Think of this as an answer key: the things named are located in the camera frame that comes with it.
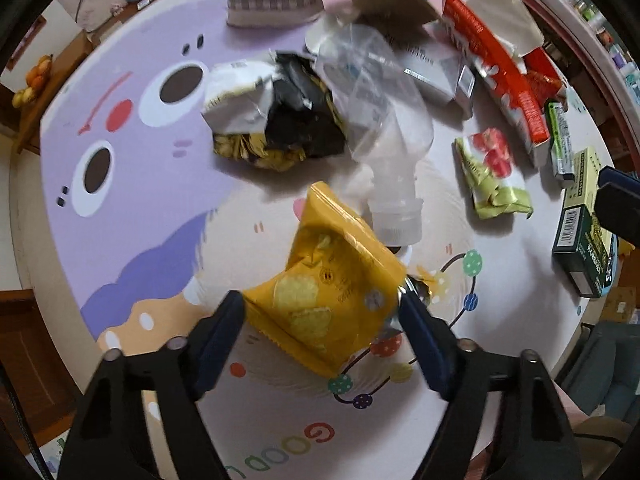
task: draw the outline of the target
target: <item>candy wrapper with red fruit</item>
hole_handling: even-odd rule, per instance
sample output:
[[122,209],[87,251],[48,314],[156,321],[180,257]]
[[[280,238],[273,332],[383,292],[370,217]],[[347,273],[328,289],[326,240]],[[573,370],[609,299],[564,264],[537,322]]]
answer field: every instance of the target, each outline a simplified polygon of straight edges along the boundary
[[466,182],[481,219],[502,213],[533,213],[524,177],[516,167],[507,139],[497,128],[455,140]]

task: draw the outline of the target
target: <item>dark green box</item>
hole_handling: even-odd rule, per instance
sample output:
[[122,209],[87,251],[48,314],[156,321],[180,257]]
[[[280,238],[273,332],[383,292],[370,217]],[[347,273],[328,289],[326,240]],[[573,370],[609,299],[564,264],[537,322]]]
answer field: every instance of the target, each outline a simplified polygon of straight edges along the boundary
[[599,298],[608,255],[600,225],[584,204],[562,210],[552,254],[583,298]]

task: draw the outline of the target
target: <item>cartoon eye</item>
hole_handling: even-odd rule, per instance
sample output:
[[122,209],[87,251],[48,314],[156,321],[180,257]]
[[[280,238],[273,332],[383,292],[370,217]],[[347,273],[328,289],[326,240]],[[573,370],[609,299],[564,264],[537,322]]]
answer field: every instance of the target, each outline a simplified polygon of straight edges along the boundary
[[184,117],[202,100],[208,74],[206,65],[196,60],[162,70],[142,94],[138,107],[140,120],[159,128]]
[[76,165],[71,203],[80,216],[94,214],[104,202],[113,180],[114,151],[106,140],[94,142]]

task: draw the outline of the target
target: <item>clear plastic bottle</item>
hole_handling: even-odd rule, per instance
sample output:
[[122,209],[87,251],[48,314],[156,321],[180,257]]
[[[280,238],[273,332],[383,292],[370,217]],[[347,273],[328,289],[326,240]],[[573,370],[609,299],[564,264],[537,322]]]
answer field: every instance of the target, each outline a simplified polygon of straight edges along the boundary
[[367,25],[348,25],[325,40],[316,70],[346,120],[352,158],[373,171],[373,231],[389,247],[415,244],[422,238],[415,165],[433,143],[433,122],[414,82]]

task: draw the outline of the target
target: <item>screw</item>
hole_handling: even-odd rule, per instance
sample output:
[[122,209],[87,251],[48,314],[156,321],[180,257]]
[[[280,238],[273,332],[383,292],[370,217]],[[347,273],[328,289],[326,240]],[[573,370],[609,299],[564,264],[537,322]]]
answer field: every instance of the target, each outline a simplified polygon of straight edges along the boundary
[[110,350],[107,350],[102,356],[105,361],[109,362],[115,361],[119,357],[122,357],[122,350],[120,350],[119,348],[112,348]]
[[187,338],[181,335],[172,337],[171,339],[169,339],[169,341],[166,342],[166,347],[169,350],[179,350],[180,348],[184,348],[185,346],[187,346]]
[[537,363],[538,361],[540,361],[540,356],[537,354],[537,352],[529,349],[522,351],[522,357],[524,357],[530,363]]
[[458,348],[465,352],[475,352],[478,349],[478,343],[473,339],[458,339]]

